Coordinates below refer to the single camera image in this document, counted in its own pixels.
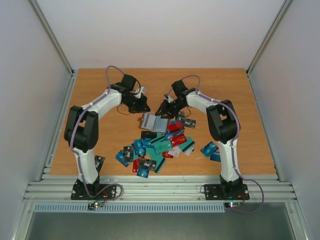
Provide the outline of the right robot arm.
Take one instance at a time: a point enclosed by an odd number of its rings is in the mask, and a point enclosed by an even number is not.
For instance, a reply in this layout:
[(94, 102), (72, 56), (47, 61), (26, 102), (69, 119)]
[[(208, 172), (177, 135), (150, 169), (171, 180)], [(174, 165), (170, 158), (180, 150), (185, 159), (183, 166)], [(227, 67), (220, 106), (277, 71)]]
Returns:
[(217, 192), (222, 199), (231, 199), (243, 185), (237, 159), (240, 123), (232, 102), (216, 100), (195, 88), (187, 88), (182, 80), (175, 81), (171, 88), (176, 99), (170, 100), (166, 94), (155, 114), (173, 119), (185, 107), (196, 108), (206, 114), (210, 135), (218, 143), (220, 153), (221, 173)]

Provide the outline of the brown leather card holder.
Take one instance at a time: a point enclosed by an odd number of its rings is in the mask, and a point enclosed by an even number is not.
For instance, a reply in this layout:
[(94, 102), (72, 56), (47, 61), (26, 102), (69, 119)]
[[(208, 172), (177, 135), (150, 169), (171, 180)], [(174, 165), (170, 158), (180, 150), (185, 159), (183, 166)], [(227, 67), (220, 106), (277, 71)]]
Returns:
[(144, 113), (140, 127), (147, 131), (164, 134), (167, 131), (168, 122), (168, 119), (162, 118), (160, 115)]

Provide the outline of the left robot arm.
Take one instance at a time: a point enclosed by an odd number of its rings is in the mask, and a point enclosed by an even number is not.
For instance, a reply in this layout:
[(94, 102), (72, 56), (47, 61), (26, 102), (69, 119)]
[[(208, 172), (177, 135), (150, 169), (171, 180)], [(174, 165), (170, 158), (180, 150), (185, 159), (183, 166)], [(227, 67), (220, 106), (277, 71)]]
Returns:
[(96, 199), (101, 193), (99, 173), (95, 166), (94, 148), (99, 139), (99, 121), (111, 109), (125, 105), (131, 114), (151, 111), (140, 82), (129, 74), (111, 84), (96, 99), (83, 105), (72, 106), (64, 130), (64, 139), (74, 153), (78, 167), (78, 178), (82, 192), (89, 199)]

